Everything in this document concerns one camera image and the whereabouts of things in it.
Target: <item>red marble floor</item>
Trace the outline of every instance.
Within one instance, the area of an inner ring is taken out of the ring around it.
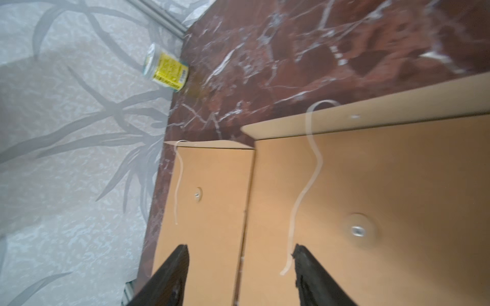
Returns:
[[[253,145],[241,126],[318,100],[346,104],[489,71],[490,2],[217,0],[181,57],[190,74],[165,140]],[[137,290],[151,276],[173,160],[164,145]]]

